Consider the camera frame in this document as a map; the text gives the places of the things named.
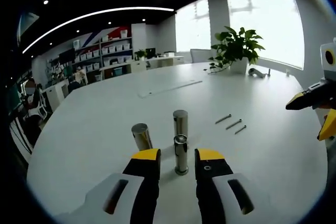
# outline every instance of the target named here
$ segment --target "metal screw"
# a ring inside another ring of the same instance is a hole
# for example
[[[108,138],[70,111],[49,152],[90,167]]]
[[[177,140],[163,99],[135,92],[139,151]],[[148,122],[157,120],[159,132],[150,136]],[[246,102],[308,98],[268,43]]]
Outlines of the metal screw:
[[[215,122],[215,124],[220,123],[221,121],[224,121],[225,119],[228,119],[228,118],[230,118],[230,117],[231,117],[231,114],[229,114],[229,115],[223,117],[222,119],[219,119],[218,121]]]
[[[241,132],[243,129],[245,129],[247,126],[246,125],[244,125],[244,127],[242,127],[240,130],[238,130],[238,131],[236,131],[235,132],[235,135],[237,134],[237,133],[239,133],[239,132]]]
[[[229,128],[231,128],[231,127],[233,127],[233,126],[235,126],[236,124],[241,123],[241,122],[242,122],[242,120],[239,119],[239,121],[237,121],[237,122],[235,122],[235,123],[229,125],[228,127],[226,127],[226,129],[228,130]]]

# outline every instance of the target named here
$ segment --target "bright window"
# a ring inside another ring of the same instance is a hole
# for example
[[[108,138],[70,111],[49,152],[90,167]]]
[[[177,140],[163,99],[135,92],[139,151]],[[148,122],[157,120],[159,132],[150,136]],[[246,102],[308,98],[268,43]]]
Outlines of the bright window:
[[[179,9],[175,16],[176,51],[210,49],[208,0],[198,0]]]
[[[266,50],[261,58],[303,70],[304,40],[295,0],[228,0],[230,27],[254,29]]]

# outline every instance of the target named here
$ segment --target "small plant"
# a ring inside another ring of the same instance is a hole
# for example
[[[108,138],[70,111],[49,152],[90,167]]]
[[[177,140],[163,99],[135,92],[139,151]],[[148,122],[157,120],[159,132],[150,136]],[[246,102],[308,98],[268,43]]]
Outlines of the small plant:
[[[216,33],[215,37],[219,44],[212,45],[216,49],[216,58],[210,57],[210,69],[228,68],[233,62],[246,57],[250,64],[255,64],[259,58],[256,49],[265,50],[258,44],[257,39],[263,39],[256,34],[255,30],[247,30],[242,27],[237,33],[232,28],[225,26],[228,31]]]
[[[140,49],[139,51],[135,52],[135,59],[140,60],[141,57],[147,57],[147,52],[145,50]]]

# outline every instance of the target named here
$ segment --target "storage bin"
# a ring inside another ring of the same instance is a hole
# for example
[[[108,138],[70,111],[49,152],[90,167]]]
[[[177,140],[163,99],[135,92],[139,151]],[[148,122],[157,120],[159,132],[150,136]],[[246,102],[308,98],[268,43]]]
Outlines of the storage bin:
[[[117,52],[118,52],[118,51],[122,51],[122,45],[118,45],[118,46],[117,46]]]
[[[101,75],[96,75],[95,78],[96,78],[96,81],[101,81]]]
[[[93,64],[93,69],[99,69],[99,62]]]
[[[124,44],[124,50],[129,50],[130,49],[130,44]]]
[[[93,64],[87,65],[86,66],[86,71],[92,71],[93,70]]]
[[[79,39],[74,40],[73,43],[74,43],[74,50],[78,50],[80,48],[80,40]]]
[[[127,38],[127,30],[121,30],[120,31],[121,38]]]
[[[109,47],[110,53],[115,52],[115,46]]]
[[[87,58],[87,59],[92,58],[92,52],[87,52],[87,53],[86,53],[86,58]]]
[[[104,67],[107,67],[110,65],[110,60],[104,60]]]
[[[86,54],[82,54],[82,55],[80,56],[80,60],[86,60]]]
[[[93,51],[93,56],[94,56],[94,57],[98,57],[98,56],[99,56],[99,50],[95,50],[95,51]]]
[[[114,68],[113,69],[114,76],[121,76],[122,75],[122,68]]]
[[[124,57],[118,57],[118,63],[124,63]]]
[[[126,62],[130,62],[132,60],[132,56],[131,55],[125,56],[124,58],[125,58]]]
[[[109,53],[108,48],[107,48],[107,47],[102,48],[102,49],[101,49],[101,53],[102,53],[103,55],[107,55],[107,54]]]
[[[102,41],[102,42],[109,41],[109,36],[108,36],[108,35],[103,36],[103,37],[101,38],[101,41]]]

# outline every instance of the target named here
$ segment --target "white round table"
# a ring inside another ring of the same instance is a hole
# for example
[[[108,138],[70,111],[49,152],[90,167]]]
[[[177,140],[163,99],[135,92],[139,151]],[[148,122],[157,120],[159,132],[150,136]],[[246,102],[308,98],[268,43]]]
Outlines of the white round table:
[[[66,97],[29,162],[28,184],[45,209],[52,216],[71,212],[95,185],[121,173],[138,151],[131,127],[146,123],[153,147],[162,150],[153,223],[201,223],[195,193],[197,147],[221,152],[233,172],[255,183],[282,215],[306,214],[325,188],[327,153],[324,142],[316,139],[321,126],[315,112],[285,109],[301,91],[296,78],[273,70],[264,79],[227,70],[207,74],[204,68],[207,63],[127,74]],[[175,89],[191,81],[202,82]],[[185,176],[173,171],[172,114],[177,109],[186,110],[189,118],[190,171]],[[230,113],[231,119],[215,125]],[[225,130],[239,119],[242,124]]]

